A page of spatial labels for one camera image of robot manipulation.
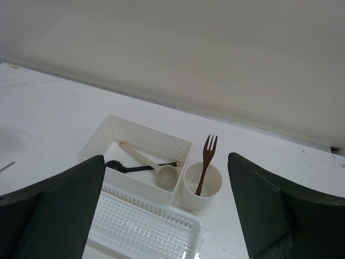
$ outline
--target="white rectangular basket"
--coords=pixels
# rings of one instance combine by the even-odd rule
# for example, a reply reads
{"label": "white rectangular basket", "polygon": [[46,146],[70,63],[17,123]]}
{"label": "white rectangular basket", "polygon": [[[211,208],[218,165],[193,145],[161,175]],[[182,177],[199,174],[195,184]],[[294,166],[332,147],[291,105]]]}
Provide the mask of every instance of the white rectangular basket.
{"label": "white rectangular basket", "polygon": [[115,258],[192,259],[203,242],[197,217],[104,184],[88,244]]}
{"label": "white rectangular basket", "polygon": [[106,162],[118,160],[126,167],[140,166],[123,151],[118,143],[130,143],[139,152],[156,163],[176,162],[180,176],[175,186],[164,190],[157,186],[155,175],[150,171],[127,174],[107,168],[105,182],[133,194],[147,197],[160,204],[171,205],[178,191],[181,175],[192,143],[134,122],[108,115],[78,154],[82,160],[94,155],[104,155]]}

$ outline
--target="cylindrical cup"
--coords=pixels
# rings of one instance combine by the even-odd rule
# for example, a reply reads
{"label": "cylindrical cup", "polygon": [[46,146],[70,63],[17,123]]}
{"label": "cylindrical cup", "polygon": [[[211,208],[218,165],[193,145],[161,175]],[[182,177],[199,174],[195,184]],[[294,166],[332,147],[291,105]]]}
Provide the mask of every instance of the cylindrical cup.
{"label": "cylindrical cup", "polygon": [[186,208],[191,210],[207,208],[222,187],[222,175],[216,167],[209,165],[206,170],[201,195],[195,195],[202,170],[203,163],[195,163],[191,165],[183,175],[182,199]]}

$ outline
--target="white table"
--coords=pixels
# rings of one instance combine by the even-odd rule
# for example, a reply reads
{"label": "white table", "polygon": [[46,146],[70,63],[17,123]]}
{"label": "white table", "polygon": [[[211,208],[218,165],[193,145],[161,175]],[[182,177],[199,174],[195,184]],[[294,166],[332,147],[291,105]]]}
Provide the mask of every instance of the white table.
{"label": "white table", "polygon": [[[227,173],[230,152],[301,185],[345,197],[342,156],[4,63],[0,168],[16,163],[0,173],[0,195],[78,164],[78,151],[108,114],[192,141],[189,164],[201,160],[209,133],[219,136],[212,163],[224,184],[211,207],[195,213],[205,229],[202,259],[248,258]],[[86,246],[83,258],[110,257]]]}

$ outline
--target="spoon handle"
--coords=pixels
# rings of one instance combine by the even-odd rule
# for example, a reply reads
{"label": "spoon handle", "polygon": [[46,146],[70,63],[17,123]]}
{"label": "spoon handle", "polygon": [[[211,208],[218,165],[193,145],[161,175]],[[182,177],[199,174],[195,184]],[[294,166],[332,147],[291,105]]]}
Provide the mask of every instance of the spoon handle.
{"label": "spoon handle", "polygon": [[145,156],[140,154],[138,151],[132,149],[127,143],[120,142],[119,146],[123,148],[129,155],[131,155],[134,159],[136,159],[138,162],[152,167],[157,172],[161,169],[159,165],[153,163],[151,160],[147,159]]}
{"label": "spoon handle", "polygon": [[[178,166],[177,162],[173,162],[173,163],[161,163],[159,164],[159,166],[165,166],[165,165],[171,165],[171,166]],[[138,171],[146,171],[146,170],[152,170],[153,168],[150,166],[137,166],[137,167],[130,167],[127,168],[125,172],[123,172],[124,174],[128,173],[128,172],[138,172]]]}

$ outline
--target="white measuring spoon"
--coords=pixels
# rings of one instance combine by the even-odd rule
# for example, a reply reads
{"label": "white measuring spoon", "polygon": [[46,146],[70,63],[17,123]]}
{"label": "white measuring spoon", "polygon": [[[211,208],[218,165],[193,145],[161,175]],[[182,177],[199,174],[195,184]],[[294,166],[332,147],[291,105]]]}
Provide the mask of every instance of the white measuring spoon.
{"label": "white measuring spoon", "polygon": [[178,179],[178,171],[175,167],[171,165],[159,166],[156,163],[153,163],[151,160],[147,159],[145,156],[140,154],[138,151],[132,149],[127,143],[120,142],[119,146],[125,150],[129,155],[131,155],[138,162],[143,163],[144,165],[152,167],[156,171],[157,181],[163,187],[173,186]]}

